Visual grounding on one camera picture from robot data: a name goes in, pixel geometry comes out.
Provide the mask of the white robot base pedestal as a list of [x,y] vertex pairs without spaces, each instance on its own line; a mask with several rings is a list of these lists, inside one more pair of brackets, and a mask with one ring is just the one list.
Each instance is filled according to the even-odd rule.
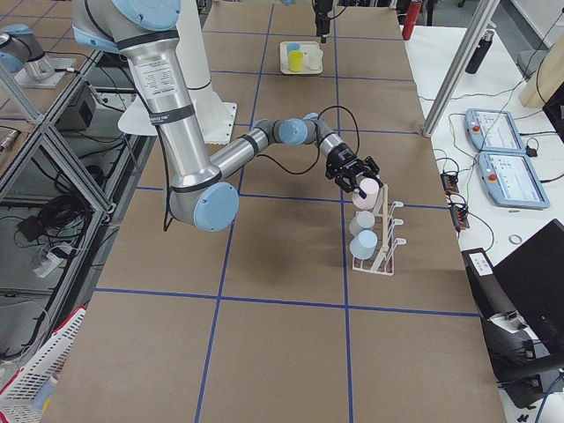
[[175,24],[179,34],[176,54],[189,96],[196,110],[204,143],[230,142],[237,105],[215,93],[204,48],[201,22],[195,1],[116,1],[125,17],[145,29],[163,30]]

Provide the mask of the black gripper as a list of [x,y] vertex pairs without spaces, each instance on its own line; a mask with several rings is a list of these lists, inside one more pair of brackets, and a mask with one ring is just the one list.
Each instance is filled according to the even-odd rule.
[[374,180],[378,187],[382,187],[380,168],[375,160],[367,156],[361,160],[350,148],[334,148],[327,156],[325,176],[346,193],[356,193],[366,198],[367,193],[360,188],[359,177]]
[[312,7],[315,14],[315,27],[316,35],[320,38],[321,43],[327,41],[330,33],[330,20],[329,14],[333,10],[333,0],[313,0]]

